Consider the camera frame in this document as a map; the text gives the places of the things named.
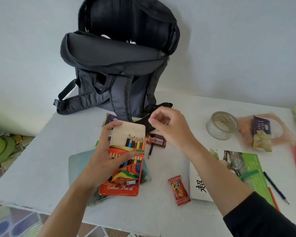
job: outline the wall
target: wall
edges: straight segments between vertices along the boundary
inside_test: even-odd
[[[59,55],[83,0],[0,0],[0,129],[35,135],[74,77]],[[158,90],[296,105],[296,0],[160,0],[181,39]]]

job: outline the black sleeve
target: black sleeve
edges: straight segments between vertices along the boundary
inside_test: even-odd
[[[224,221],[234,237],[296,237],[296,225],[253,192]]]

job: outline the plastic buckle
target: plastic buckle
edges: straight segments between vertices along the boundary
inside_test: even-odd
[[[54,106],[56,106],[57,109],[62,109],[65,102],[63,100],[56,100],[54,101]]]

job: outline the chinese character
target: chinese character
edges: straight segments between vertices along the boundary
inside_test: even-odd
[[[196,180],[196,182],[197,182],[196,188],[198,188],[201,191],[205,191],[205,193],[207,193],[205,190],[205,185],[204,185],[203,181]]]

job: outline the open backpack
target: open backpack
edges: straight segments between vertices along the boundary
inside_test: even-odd
[[[61,43],[61,57],[75,67],[76,79],[55,100],[57,113],[98,106],[129,122],[150,114],[157,107],[157,83],[180,38],[170,9],[158,0],[85,0],[78,29]],[[64,99],[76,85],[79,95]]]

